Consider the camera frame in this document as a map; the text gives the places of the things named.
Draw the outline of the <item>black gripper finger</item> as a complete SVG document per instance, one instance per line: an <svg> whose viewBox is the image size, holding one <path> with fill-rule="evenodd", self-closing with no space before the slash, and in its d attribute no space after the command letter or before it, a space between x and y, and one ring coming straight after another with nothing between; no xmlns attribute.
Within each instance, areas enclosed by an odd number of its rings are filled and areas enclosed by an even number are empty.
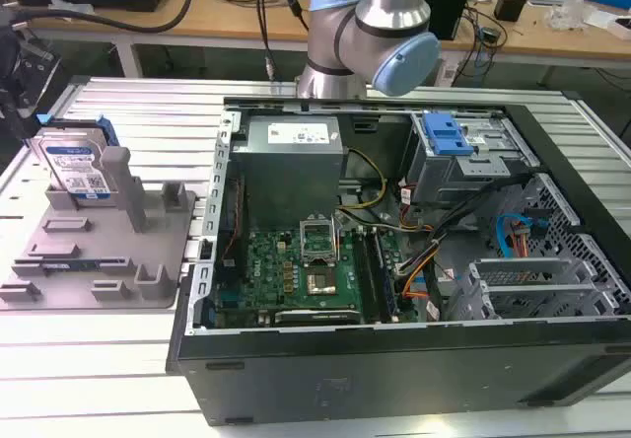
<svg viewBox="0 0 631 438"><path fill-rule="evenodd" d="M18 140L31 137L31 110L20 108L11 100L1 101L1 120Z"/></svg>

